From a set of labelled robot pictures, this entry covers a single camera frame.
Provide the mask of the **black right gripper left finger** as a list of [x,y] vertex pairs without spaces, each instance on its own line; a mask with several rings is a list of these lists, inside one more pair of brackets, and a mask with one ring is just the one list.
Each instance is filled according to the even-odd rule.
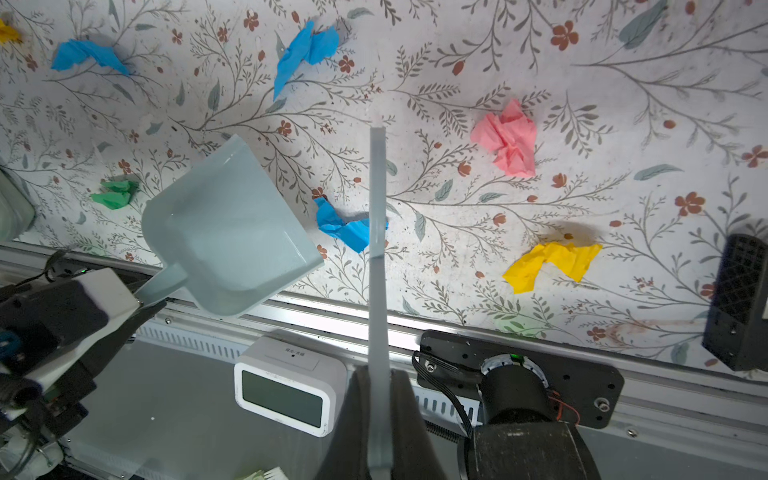
[[368,480],[370,375],[367,367],[355,370],[334,427],[317,480]]

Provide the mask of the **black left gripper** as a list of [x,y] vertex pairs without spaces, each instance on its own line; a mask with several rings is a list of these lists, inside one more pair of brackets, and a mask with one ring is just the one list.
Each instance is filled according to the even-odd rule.
[[141,307],[111,269],[1,288],[1,394],[86,396],[128,340],[167,305]]

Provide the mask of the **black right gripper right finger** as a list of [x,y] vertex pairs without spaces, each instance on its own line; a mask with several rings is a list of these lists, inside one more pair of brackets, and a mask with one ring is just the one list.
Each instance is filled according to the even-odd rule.
[[404,371],[391,375],[393,479],[446,479]]

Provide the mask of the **pale blue plastic dustpan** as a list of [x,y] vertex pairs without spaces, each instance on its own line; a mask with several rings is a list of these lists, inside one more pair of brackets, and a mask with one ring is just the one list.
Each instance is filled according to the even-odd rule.
[[149,200],[141,227],[163,263],[136,293],[145,305],[185,289],[208,313],[237,316],[323,263],[298,218],[237,135]]

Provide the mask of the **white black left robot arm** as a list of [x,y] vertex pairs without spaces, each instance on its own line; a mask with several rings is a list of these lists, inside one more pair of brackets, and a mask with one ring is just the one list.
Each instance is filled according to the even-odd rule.
[[42,271],[1,289],[1,476],[36,479],[47,452],[88,415],[83,400],[135,333],[166,307],[135,294],[144,280],[110,268],[67,268],[55,251]]

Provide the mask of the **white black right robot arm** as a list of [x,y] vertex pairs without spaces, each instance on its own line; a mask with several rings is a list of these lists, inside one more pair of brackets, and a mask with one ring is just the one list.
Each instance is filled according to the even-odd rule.
[[[479,384],[485,411],[458,440],[465,479],[597,479],[598,467],[576,426],[553,412],[560,397],[539,366],[512,354],[491,356],[465,373]],[[319,479],[442,479],[406,372],[390,367],[384,345],[353,373]]]

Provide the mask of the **white digital clock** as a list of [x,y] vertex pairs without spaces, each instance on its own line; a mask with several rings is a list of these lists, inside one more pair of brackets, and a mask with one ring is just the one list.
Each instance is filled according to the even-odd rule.
[[241,408],[318,438],[333,431],[347,384],[340,360],[266,336],[234,365]]

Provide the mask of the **pale green soap bar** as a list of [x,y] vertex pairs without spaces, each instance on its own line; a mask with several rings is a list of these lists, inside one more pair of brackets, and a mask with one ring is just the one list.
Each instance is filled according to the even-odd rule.
[[35,210],[28,199],[1,173],[1,241],[11,241],[26,232],[35,217]]

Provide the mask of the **green paper scrap left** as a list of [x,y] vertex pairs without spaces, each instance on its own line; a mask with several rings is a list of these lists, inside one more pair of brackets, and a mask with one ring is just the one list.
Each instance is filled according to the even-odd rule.
[[108,181],[102,184],[100,192],[91,194],[90,199],[109,210],[119,210],[131,203],[138,188],[139,183],[133,180]]

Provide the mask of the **blue paper scrap lower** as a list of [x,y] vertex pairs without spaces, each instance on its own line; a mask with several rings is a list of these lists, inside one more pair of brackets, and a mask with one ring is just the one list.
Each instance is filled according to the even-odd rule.
[[367,248],[371,248],[373,258],[384,255],[388,220],[383,202],[373,203],[370,218],[357,220],[342,218],[324,197],[319,197],[314,202],[317,207],[316,223],[321,232],[340,240],[356,253],[362,253]]

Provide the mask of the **blue paper scrap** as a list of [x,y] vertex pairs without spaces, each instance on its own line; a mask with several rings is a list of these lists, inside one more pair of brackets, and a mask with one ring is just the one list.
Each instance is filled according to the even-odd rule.
[[356,253],[362,253],[367,248],[371,248],[373,258],[384,255],[388,220],[383,202],[373,203],[370,218],[357,220],[342,218],[324,197],[319,197],[314,202],[317,207],[316,223],[321,232],[340,240]]
[[110,68],[124,76],[131,75],[112,48],[97,45],[89,40],[68,40],[60,44],[51,68],[55,71],[66,71],[86,60],[94,60],[98,66]]
[[277,65],[273,87],[273,99],[277,100],[287,82],[292,78],[302,63],[317,65],[333,57],[341,43],[338,31],[330,27],[315,32],[314,22],[308,21],[291,44],[284,50]]

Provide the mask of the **yellow paper scrap lower right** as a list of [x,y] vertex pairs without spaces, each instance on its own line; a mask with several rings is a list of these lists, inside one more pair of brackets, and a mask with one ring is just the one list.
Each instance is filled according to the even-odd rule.
[[502,278],[515,294],[533,292],[542,267],[552,264],[570,280],[579,283],[602,249],[599,244],[583,247],[555,242],[539,244],[514,262]]

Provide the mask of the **yellow paper scrap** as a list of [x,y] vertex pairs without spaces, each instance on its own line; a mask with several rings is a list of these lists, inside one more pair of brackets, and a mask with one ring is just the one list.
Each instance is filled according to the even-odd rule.
[[552,264],[570,280],[579,283],[602,249],[599,244],[583,247],[555,242],[539,244],[514,262],[502,278],[515,294],[533,292],[542,267]]
[[21,41],[22,36],[20,32],[0,19],[0,44],[4,45],[9,42],[20,43]]

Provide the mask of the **blue paper scrap left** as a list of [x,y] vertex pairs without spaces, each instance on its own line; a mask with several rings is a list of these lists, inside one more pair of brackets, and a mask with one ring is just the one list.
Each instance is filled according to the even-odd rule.
[[51,68],[55,71],[66,71],[86,60],[94,60],[98,66],[110,68],[124,76],[131,75],[112,48],[97,45],[89,40],[68,40],[60,44]]

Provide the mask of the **pink paper scrap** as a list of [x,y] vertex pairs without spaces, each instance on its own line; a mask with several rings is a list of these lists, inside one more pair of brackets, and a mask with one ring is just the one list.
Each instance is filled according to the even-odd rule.
[[487,114],[473,128],[470,139],[495,155],[493,164],[506,176],[528,179],[535,176],[537,127],[512,100],[499,114]]

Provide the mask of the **yellow paper scrap left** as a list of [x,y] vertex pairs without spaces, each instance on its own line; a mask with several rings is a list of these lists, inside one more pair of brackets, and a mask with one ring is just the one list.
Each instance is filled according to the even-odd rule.
[[21,41],[22,36],[20,32],[0,19],[0,44],[4,45],[9,42],[20,43]]

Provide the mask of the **black brush holder stand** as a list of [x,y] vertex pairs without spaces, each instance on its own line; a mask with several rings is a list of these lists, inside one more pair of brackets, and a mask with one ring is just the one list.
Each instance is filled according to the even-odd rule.
[[702,345],[733,371],[767,369],[767,244],[728,237]]

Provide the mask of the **blue paper scrap middle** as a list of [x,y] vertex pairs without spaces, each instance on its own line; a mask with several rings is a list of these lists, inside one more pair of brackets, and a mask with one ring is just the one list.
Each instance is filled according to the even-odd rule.
[[333,57],[341,43],[338,31],[330,27],[315,32],[314,22],[308,21],[291,44],[284,50],[277,65],[273,87],[273,99],[277,100],[287,82],[292,78],[302,63],[317,65]]

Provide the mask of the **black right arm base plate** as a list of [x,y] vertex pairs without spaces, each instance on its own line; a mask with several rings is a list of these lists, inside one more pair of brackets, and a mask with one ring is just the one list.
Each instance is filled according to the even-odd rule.
[[603,429],[624,386],[609,365],[434,330],[412,363],[418,384],[444,394],[463,427],[517,417]]

